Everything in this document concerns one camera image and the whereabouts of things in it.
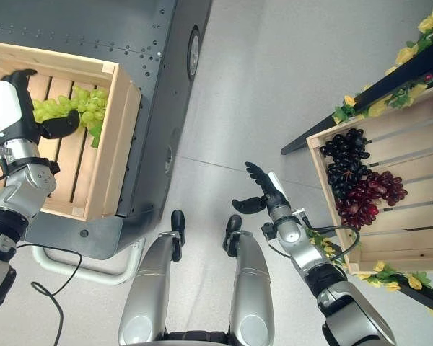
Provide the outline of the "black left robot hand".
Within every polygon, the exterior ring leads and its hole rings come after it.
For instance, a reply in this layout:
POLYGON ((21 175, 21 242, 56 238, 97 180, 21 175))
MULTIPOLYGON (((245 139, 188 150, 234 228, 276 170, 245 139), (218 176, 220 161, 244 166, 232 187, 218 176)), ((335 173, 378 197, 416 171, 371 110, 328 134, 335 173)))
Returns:
POLYGON ((80 125, 77 110, 70 110, 65 117, 41 123, 35 121, 28 78, 36 73, 34 69, 16 70, 0 79, 0 146, 17 139, 38 145, 42 137, 59 139, 70 136, 80 125))

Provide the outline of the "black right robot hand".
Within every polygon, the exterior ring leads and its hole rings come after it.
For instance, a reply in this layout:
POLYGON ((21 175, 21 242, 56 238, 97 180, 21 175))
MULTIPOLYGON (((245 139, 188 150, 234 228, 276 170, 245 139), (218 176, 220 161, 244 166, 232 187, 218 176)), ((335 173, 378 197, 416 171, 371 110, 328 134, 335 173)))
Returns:
POLYGON ((255 181, 263 191, 261 197, 253 197, 245 200, 232 200, 232 206, 242 214, 254 214, 264 209, 270 213, 275 207, 288 205, 289 202, 281 190, 278 190, 269 177, 259 166, 252 162, 245 162, 249 177, 255 181))

